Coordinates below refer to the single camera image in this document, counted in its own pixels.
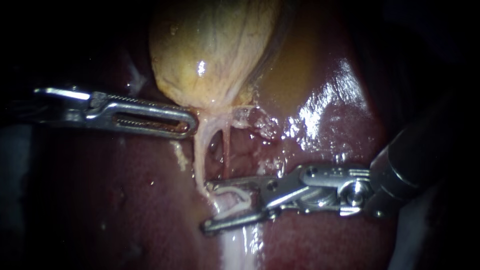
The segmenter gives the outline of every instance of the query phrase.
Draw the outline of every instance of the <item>metal instrument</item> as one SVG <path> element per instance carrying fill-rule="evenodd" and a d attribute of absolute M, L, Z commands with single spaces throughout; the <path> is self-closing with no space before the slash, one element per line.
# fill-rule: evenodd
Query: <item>metal instrument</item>
<path fill-rule="evenodd" d="M 14 100 L 16 118 L 51 127 L 97 129 L 182 140 L 198 121 L 188 109 L 142 99 L 72 88 L 37 88 L 31 100 Z"/>
<path fill-rule="evenodd" d="M 215 235 L 243 226 L 278 217 L 284 210 L 309 214 L 336 211 L 340 216 L 351 216 L 362 211 L 372 196 L 370 172 L 360 167 L 324 164 L 306 164 L 296 167 L 285 177 L 253 176 L 207 182 L 211 191 L 236 186 L 258 192 L 256 205 L 240 215 L 222 219 L 208 219 L 200 225 L 206 235 Z"/>

